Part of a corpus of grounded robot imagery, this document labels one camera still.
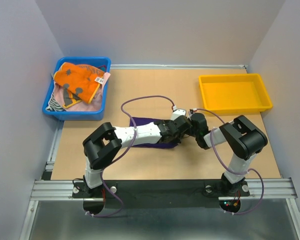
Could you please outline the purple towel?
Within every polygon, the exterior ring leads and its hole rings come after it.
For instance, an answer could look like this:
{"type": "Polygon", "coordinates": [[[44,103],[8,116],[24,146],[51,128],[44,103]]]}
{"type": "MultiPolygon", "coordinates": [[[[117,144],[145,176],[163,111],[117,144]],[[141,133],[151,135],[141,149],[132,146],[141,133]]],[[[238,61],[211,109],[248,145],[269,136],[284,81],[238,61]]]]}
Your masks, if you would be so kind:
{"type": "MultiPolygon", "coordinates": [[[[142,126],[149,124],[151,122],[156,122],[159,119],[157,118],[147,118],[147,117],[133,117],[133,120],[136,123],[136,126],[142,126]]],[[[133,145],[134,148],[152,148],[152,149],[173,149],[178,145],[177,142],[168,142],[168,143],[143,143],[133,145]]]]}

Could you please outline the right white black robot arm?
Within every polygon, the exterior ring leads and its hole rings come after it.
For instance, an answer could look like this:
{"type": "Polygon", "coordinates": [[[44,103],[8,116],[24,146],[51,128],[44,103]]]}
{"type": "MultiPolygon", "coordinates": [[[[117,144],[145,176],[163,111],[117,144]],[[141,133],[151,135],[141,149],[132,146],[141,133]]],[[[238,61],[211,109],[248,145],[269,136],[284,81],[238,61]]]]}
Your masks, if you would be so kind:
{"type": "Polygon", "coordinates": [[[252,160],[268,144],[266,135],[254,125],[246,116],[240,115],[231,122],[222,122],[218,128],[209,130],[207,120],[202,113],[194,109],[189,111],[191,134],[202,149],[213,149],[225,172],[217,184],[218,190],[224,195],[236,192],[245,175],[249,171],[252,160]],[[216,146],[228,143],[233,155],[229,165],[221,160],[216,146]]]}

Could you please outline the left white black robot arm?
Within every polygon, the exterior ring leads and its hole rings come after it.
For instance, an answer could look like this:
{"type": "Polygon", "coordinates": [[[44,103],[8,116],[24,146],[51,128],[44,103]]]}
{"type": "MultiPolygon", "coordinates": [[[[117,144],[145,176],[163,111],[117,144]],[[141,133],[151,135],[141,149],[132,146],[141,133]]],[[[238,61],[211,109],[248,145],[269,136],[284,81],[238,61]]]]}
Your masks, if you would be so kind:
{"type": "Polygon", "coordinates": [[[101,193],[101,173],[110,166],[121,149],[131,147],[172,149],[191,133],[192,124],[186,116],[174,120],[133,117],[129,127],[100,125],[82,143],[86,168],[82,190],[90,197],[101,193]]]}

